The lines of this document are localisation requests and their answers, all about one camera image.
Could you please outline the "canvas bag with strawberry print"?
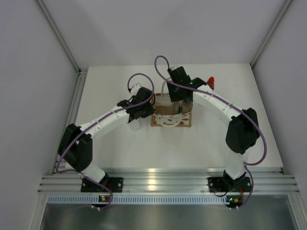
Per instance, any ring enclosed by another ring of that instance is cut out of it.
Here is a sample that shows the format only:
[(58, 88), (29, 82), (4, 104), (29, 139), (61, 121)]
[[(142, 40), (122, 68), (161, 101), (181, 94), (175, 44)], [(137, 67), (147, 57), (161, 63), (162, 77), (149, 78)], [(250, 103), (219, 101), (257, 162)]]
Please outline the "canvas bag with strawberry print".
[(192, 108), (182, 105), (182, 113), (175, 114), (169, 93), (164, 93), (166, 81), (163, 82), (161, 92), (152, 99), (155, 112), (151, 115), (152, 127), (191, 127)]

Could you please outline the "clear plastic sachet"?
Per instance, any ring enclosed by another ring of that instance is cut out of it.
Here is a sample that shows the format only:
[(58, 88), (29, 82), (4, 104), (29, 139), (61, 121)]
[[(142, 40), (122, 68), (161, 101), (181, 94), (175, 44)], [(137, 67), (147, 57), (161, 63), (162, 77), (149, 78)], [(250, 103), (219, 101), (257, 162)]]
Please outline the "clear plastic sachet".
[(173, 103), (173, 108), (174, 108), (174, 113), (175, 114), (182, 113), (182, 105), (183, 105), (182, 101), (177, 101), (177, 102)]

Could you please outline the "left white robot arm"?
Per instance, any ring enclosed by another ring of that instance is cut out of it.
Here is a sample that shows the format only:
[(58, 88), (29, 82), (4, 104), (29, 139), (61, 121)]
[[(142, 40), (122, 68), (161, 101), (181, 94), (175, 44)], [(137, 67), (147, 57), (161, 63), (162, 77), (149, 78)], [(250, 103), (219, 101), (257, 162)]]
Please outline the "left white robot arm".
[(122, 100), (108, 113), (83, 125), (70, 124), (66, 127), (58, 148), (60, 160), (65, 160), (73, 170), (89, 181), (93, 188), (102, 192), (108, 187), (108, 174), (93, 161), (93, 141), (116, 128), (155, 111), (151, 104), (153, 91), (140, 87), (128, 100)]

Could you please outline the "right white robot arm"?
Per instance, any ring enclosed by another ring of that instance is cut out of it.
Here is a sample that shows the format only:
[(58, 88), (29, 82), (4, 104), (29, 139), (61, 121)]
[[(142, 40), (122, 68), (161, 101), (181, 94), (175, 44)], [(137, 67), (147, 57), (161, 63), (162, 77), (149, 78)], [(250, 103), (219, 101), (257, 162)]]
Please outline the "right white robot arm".
[(176, 84), (167, 84), (172, 102), (194, 102), (208, 109), (226, 126), (226, 144), (230, 155), (223, 176), (218, 185), (213, 185), (212, 192), (230, 192), (236, 190), (246, 175), (244, 160), (246, 151), (253, 147), (260, 137), (255, 126), (258, 125), (254, 109), (236, 111), (231, 104), (215, 94), (209, 84), (200, 78), (191, 79), (184, 68), (172, 67), (167, 70), (171, 80)]

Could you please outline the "translucent bottle with black cap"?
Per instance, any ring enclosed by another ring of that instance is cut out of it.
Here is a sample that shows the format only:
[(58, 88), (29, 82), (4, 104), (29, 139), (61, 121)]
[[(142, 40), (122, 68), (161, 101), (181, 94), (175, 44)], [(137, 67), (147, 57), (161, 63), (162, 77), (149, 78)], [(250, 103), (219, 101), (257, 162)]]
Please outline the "translucent bottle with black cap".
[(133, 120), (129, 123), (130, 128), (132, 131), (137, 131), (141, 128), (141, 123), (139, 119)]

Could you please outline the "red bottle with red cap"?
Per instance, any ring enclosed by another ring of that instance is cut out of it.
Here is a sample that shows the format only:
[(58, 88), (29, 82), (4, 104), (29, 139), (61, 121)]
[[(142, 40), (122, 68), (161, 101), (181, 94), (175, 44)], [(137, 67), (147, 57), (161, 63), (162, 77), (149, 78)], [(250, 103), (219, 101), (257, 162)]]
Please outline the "red bottle with red cap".
[(207, 80), (207, 85), (214, 90), (214, 77), (209, 77), (209, 79)]

